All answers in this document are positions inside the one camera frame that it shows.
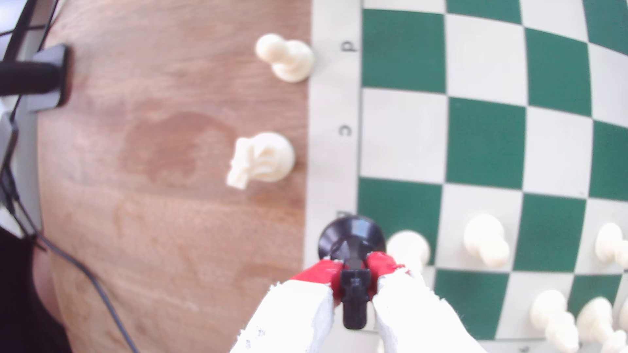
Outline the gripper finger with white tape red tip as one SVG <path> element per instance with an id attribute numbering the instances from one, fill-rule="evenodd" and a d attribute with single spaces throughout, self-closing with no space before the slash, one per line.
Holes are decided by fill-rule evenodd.
<path id="1" fill-rule="evenodd" d="M 444 298 L 382 252 L 367 256 L 376 330 L 385 352 L 486 352 Z"/>
<path id="2" fill-rule="evenodd" d="M 231 352 L 319 352 L 340 303 L 342 261 L 320 260 L 272 285 Z"/>

